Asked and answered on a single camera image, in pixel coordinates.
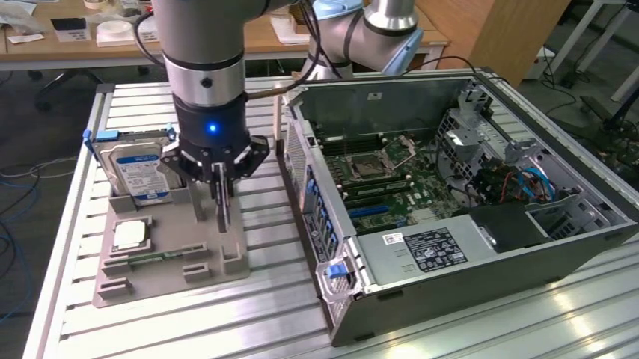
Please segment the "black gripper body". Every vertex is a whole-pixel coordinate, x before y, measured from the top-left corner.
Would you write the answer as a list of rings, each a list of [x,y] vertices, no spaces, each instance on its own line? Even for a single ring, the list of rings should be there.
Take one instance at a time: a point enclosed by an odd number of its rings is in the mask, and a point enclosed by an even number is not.
[[[178,124],[178,143],[190,143],[210,149],[214,158],[212,161],[224,164],[224,150],[249,142],[245,120],[248,96],[241,94],[229,103],[209,107],[188,104],[177,96],[172,99]]]

